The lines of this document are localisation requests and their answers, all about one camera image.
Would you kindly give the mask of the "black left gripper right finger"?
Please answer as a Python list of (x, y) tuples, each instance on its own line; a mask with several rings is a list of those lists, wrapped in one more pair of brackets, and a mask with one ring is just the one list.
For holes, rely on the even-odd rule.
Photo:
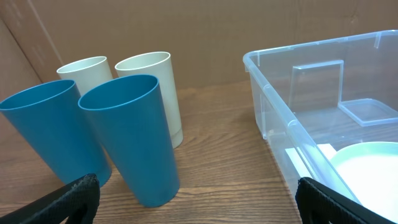
[(310, 177), (298, 180), (295, 201), (303, 224), (393, 224)]

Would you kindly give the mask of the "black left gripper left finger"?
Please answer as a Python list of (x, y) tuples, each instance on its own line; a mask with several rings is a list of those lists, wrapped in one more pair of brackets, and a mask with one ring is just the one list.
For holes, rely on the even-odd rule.
[(1, 217), (1, 223), (92, 224), (100, 204), (100, 183), (87, 174)]

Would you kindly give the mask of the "grey-white plate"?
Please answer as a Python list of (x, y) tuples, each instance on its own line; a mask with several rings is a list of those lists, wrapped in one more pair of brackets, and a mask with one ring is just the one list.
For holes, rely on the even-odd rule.
[(331, 163), (361, 205), (397, 222), (397, 143), (362, 142), (340, 149)]

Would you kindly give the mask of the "clear plastic storage bin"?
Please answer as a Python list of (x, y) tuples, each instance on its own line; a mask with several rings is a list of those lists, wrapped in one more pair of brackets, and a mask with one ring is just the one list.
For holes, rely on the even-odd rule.
[(310, 177), (361, 205), (331, 163), (342, 148), (397, 143), (397, 31), (247, 53), (254, 114), (292, 194)]

